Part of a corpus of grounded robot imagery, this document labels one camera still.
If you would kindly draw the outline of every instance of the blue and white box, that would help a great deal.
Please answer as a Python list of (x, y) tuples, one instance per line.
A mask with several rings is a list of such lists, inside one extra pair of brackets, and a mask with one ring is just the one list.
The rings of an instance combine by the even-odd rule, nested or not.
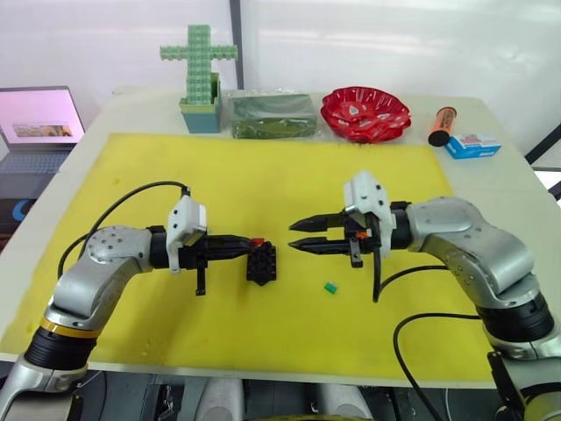
[(492, 134), (455, 134), (445, 147), (456, 160), (493, 156), (501, 149)]

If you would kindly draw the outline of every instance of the orange cylinder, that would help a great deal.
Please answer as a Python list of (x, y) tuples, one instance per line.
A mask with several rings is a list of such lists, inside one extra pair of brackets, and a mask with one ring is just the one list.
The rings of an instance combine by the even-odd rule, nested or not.
[(438, 110), (437, 121), (432, 127), (429, 135), (429, 143), (432, 146), (444, 146), (450, 141), (454, 120), (458, 113), (452, 107), (444, 107)]

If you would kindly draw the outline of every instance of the laptop screen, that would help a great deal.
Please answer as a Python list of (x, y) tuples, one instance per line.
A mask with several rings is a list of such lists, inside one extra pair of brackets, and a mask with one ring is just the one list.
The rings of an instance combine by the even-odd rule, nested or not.
[(0, 138), (9, 149), (72, 146), (83, 134), (68, 87), (0, 89)]

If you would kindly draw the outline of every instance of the red plastic bowl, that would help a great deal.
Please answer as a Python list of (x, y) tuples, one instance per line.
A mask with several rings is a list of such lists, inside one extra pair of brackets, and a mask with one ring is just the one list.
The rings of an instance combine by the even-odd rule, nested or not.
[(355, 143), (379, 143), (400, 137), (411, 125), (409, 108), (395, 96), (374, 88), (336, 89), (320, 110), (331, 130)]

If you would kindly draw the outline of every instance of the green lego tower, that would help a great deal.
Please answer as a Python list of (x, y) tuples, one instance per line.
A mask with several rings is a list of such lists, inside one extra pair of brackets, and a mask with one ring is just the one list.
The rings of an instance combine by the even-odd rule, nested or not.
[(189, 132), (220, 132), (220, 79), (210, 71), (210, 61), (237, 60), (238, 47), (212, 46), (209, 25), (189, 25), (187, 45), (161, 46), (160, 58), (187, 61), (187, 95), (180, 108)]

